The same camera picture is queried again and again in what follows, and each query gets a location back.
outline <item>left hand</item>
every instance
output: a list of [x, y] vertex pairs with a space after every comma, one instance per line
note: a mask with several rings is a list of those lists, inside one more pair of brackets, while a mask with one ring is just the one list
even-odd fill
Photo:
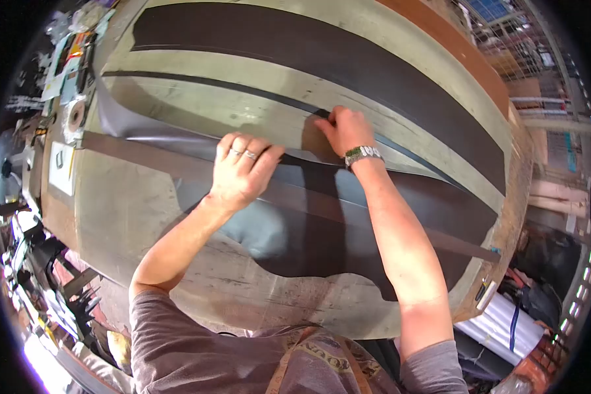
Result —
[[284, 146], [239, 132], [225, 135], [217, 145], [212, 188], [205, 197], [234, 214], [248, 206], [267, 188]]

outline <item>masking tape roll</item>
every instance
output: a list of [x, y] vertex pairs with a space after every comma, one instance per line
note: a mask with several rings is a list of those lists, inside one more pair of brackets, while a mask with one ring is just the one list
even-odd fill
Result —
[[86, 102], [85, 100], [75, 100], [68, 104], [69, 112], [68, 112], [68, 119], [66, 123], [66, 131], [68, 132], [76, 132], [83, 122], [83, 118], [86, 115]]

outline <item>cloth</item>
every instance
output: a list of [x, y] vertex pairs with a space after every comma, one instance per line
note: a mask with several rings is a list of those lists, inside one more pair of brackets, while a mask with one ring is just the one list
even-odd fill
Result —
[[[132, 370], [138, 393], [264, 393], [278, 362], [307, 325], [272, 328], [252, 338], [219, 335], [197, 324], [166, 295], [138, 294], [130, 308]], [[399, 389], [354, 341], [350, 352], [373, 393], [468, 393], [455, 342], [430, 346], [407, 359]], [[320, 327], [289, 359], [281, 393], [358, 393], [337, 339]]]

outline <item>wristwatch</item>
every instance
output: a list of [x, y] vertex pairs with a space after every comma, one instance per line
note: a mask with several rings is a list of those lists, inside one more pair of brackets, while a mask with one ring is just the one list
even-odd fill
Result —
[[377, 158], [383, 160], [383, 156], [381, 156], [379, 150], [374, 146], [357, 146], [347, 151], [344, 156], [346, 169], [351, 170], [350, 166], [352, 166], [354, 162], [365, 158]]

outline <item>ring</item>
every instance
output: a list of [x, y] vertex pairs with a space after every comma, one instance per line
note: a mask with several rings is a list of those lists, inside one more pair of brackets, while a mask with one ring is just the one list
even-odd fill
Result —
[[245, 156], [249, 157], [252, 160], [256, 160], [256, 153], [252, 153], [250, 151], [245, 151]]

